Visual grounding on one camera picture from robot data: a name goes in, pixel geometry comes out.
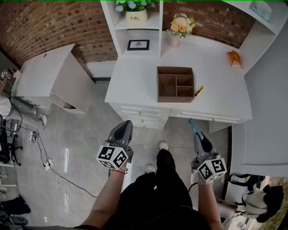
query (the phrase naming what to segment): grey tile floor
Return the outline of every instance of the grey tile floor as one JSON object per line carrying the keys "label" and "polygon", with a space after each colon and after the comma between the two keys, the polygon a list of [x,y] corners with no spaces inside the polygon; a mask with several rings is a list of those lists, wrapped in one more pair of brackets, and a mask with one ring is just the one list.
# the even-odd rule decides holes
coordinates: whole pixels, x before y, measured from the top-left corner
{"label": "grey tile floor", "polygon": [[[57,144],[59,157],[52,168],[78,186],[98,195],[108,178],[108,170],[96,160],[98,148],[118,123],[119,115],[104,102],[108,83],[97,83],[88,115],[68,113],[62,109],[58,115]],[[55,127],[58,107],[48,111],[48,123],[40,131],[49,158],[56,158]],[[208,133],[208,122],[197,121],[204,133]],[[39,147],[31,142],[31,132],[21,129],[17,140],[24,150],[16,152],[21,167],[0,167],[0,172],[8,173],[9,179],[3,183],[18,183],[17,188],[8,188],[7,195],[0,200],[15,198],[21,194],[32,212],[26,218],[30,226],[76,226],[88,216],[95,198],[64,181],[68,202],[64,191],[57,190],[56,175],[45,171],[38,161]],[[218,152],[227,156],[227,129],[209,134]],[[134,150],[132,181],[140,176],[147,164],[156,164],[158,145],[167,141],[170,146],[176,170],[187,187],[190,186],[190,161],[195,157],[193,135],[188,120],[170,117],[163,130],[134,128],[131,147]],[[222,192],[223,179],[213,184],[216,197]],[[191,192],[193,205],[198,205],[198,190]]]}

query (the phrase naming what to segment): potted plant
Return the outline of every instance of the potted plant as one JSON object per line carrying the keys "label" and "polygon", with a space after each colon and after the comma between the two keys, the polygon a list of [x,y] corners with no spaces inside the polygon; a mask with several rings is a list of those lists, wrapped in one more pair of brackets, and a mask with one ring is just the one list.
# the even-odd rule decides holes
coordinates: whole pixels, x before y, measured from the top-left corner
{"label": "potted plant", "polygon": [[147,11],[149,7],[155,7],[152,1],[116,1],[115,10],[126,11],[126,20],[130,25],[139,25],[147,21]]}
{"label": "potted plant", "polygon": [[195,24],[196,22],[193,17],[187,17],[184,13],[181,13],[181,16],[179,17],[175,14],[174,19],[171,22],[171,28],[167,30],[171,33],[171,47],[177,48],[180,44],[180,38],[191,34]]}

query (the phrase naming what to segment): yellow pen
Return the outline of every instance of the yellow pen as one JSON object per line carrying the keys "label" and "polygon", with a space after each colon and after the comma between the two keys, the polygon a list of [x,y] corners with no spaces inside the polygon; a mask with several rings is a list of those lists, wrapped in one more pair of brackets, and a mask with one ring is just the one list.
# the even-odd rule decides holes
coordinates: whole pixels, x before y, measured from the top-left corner
{"label": "yellow pen", "polygon": [[201,86],[201,88],[195,93],[195,96],[197,96],[202,90],[204,89],[204,85]]}

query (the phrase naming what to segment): picture frame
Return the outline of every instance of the picture frame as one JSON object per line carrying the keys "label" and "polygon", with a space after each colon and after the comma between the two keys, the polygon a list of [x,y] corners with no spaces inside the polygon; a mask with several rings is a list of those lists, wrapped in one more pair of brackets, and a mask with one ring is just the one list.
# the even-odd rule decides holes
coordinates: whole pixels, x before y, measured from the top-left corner
{"label": "picture frame", "polygon": [[129,40],[127,50],[149,50],[149,40]]}

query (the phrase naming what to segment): orange object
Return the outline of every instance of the orange object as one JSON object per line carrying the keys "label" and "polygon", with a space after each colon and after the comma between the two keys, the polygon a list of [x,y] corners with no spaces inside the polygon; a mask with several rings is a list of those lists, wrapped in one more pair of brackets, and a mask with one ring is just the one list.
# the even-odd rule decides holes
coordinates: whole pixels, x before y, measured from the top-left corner
{"label": "orange object", "polygon": [[227,52],[227,57],[229,59],[230,65],[235,68],[241,68],[242,62],[239,54],[236,51]]}

